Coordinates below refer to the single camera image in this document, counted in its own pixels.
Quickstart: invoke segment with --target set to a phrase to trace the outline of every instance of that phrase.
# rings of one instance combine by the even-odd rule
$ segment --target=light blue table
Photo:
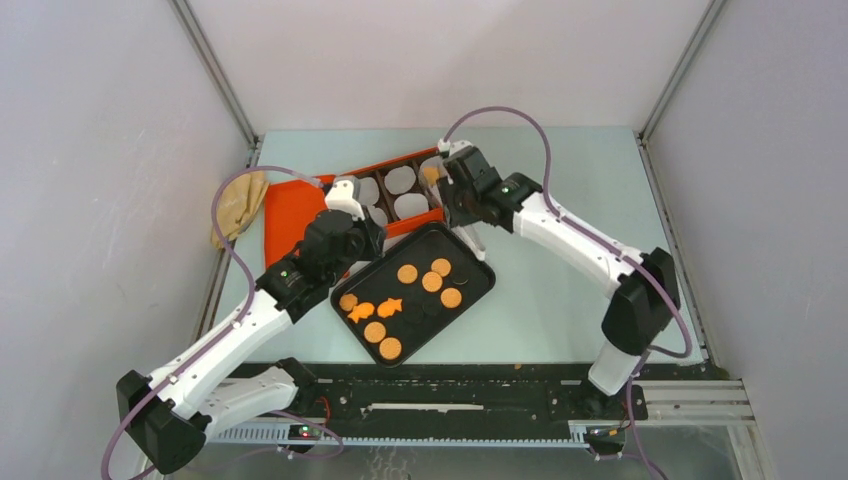
[[[548,128],[554,155],[551,188],[566,208],[610,236],[643,251],[668,250],[656,205],[632,132],[627,128]],[[443,129],[282,131],[265,136],[260,165],[307,174],[339,173],[435,145]],[[464,128],[455,140],[476,144],[506,177],[520,171],[541,183],[544,150],[530,128]],[[288,181],[269,175],[272,183]],[[262,214],[238,240],[236,251],[254,275],[263,271]],[[494,289],[448,326],[408,363],[592,362],[604,342],[601,320],[608,300],[587,278],[553,253],[503,230],[479,226]],[[231,265],[216,322],[247,292]],[[684,316],[694,337],[688,309]],[[674,322],[657,344],[677,351],[683,340]],[[294,356],[303,362],[372,363],[328,302],[272,339],[251,361]],[[691,361],[702,360],[696,349]],[[670,362],[654,354],[652,362]]]

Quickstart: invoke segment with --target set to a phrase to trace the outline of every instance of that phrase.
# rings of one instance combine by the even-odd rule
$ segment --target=yellow towel
[[[221,232],[228,240],[235,240],[241,232],[245,231],[256,217],[265,192],[268,190],[268,181],[265,180],[265,172],[251,172],[233,180],[221,195],[218,202],[218,225]],[[212,245],[216,248],[224,248],[212,229]]]

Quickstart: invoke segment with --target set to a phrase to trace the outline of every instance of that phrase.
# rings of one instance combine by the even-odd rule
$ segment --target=robotic arm
[[[592,234],[621,250],[622,256],[642,259],[642,266],[680,306],[674,261],[660,248],[650,254],[628,247],[568,212],[556,201],[551,212],[542,187],[521,173],[505,180],[469,142],[439,144],[448,176],[439,179],[439,195],[451,227],[478,221],[528,238],[556,253],[594,280],[610,299],[602,323],[606,342],[589,370],[584,385],[599,397],[617,394],[654,338],[668,325],[672,313],[648,281],[634,268],[584,232],[563,222],[567,215]]]
[[[382,255],[386,231],[377,226],[356,201],[358,183],[337,178],[326,193],[328,210],[306,228],[304,239],[256,281],[249,311],[242,301],[215,328],[187,351],[149,377],[136,371],[118,382],[121,418],[163,380],[169,384],[127,427],[127,433],[163,474],[185,466],[207,438],[272,410],[305,411],[316,399],[310,388],[316,379],[296,360],[277,362],[248,379],[224,380],[256,348],[291,327],[326,299],[330,288],[355,262]],[[228,335],[212,340],[225,329]],[[204,350],[179,375],[181,362]]]

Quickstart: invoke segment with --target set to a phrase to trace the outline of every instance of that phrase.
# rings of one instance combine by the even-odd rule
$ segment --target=metal frame
[[[252,148],[251,157],[247,165],[255,165],[261,153],[261,142],[241,104],[233,91],[227,77],[218,62],[212,47],[209,44],[200,26],[194,11],[188,0],[170,0],[175,14],[185,27],[190,41],[195,47],[198,56],[209,72],[210,79],[215,84],[222,100],[227,106],[234,120],[238,124],[242,134]],[[651,162],[649,140],[661,121],[669,102],[688,72],[694,58],[699,52],[705,39],[714,27],[726,0],[712,0],[706,8],[695,32],[690,38],[683,54],[681,55],[673,73],[663,89],[656,105],[652,109],[644,127],[636,134],[636,143],[642,156],[646,174],[660,213],[662,225],[666,233],[669,245],[675,261],[680,266],[680,274],[683,282],[683,291],[687,303],[692,312],[693,321],[696,325],[696,336],[699,346],[704,350],[705,358],[716,362],[715,352],[710,349],[712,336],[702,321],[699,313],[696,295],[692,293],[692,285],[687,273],[687,261],[685,254],[677,241],[674,221],[671,218],[666,202],[663,198],[663,188],[660,179],[657,178]],[[216,258],[213,273],[210,278],[207,301],[201,312],[197,334],[198,337],[211,327],[215,312],[220,300],[226,272],[229,267],[229,258],[222,253]],[[563,380],[564,384],[574,380]],[[679,426],[679,425],[723,425],[728,429],[728,434],[733,445],[734,455],[739,465],[742,480],[771,479],[773,474],[769,468],[767,455],[759,441],[758,431],[748,402],[744,386],[740,381],[721,380],[645,380],[638,381],[644,389],[645,401],[648,409],[648,419],[641,421],[645,426]],[[210,440],[214,443],[278,443],[287,424],[285,419],[256,419],[239,427],[223,432],[219,437]],[[445,442],[421,442],[409,441],[410,445],[429,445],[430,443],[444,446],[522,446],[522,447],[580,447],[584,448],[582,434],[589,426],[601,426],[602,421],[570,421],[569,428],[572,433],[572,441],[514,441],[514,442],[467,442],[467,441],[445,441]],[[345,439],[351,445],[398,445],[398,439]],[[154,474],[151,478],[164,478]]]

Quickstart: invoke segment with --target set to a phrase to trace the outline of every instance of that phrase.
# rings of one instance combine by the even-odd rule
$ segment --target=black tray
[[[447,259],[451,263],[451,271],[443,279],[441,290],[430,293],[424,290],[421,278],[430,271],[430,264],[437,258]],[[406,264],[418,269],[418,278],[410,285],[397,279],[398,269]],[[340,284],[330,296],[330,301],[374,361],[395,367],[450,325],[494,285],[495,272],[491,267],[477,260],[471,249],[445,224],[432,222],[398,242],[382,259],[372,262]],[[448,287],[454,287],[462,294],[462,303],[456,308],[442,306],[439,294]],[[388,298],[400,298],[403,299],[403,310],[388,318],[380,318],[375,310],[367,319],[353,323],[347,317],[348,312],[339,307],[339,299],[348,293],[356,295],[359,303],[372,303],[375,309]],[[400,340],[402,350],[398,358],[386,360],[380,356],[379,344],[365,340],[365,326],[373,321],[386,326],[387,337]]]

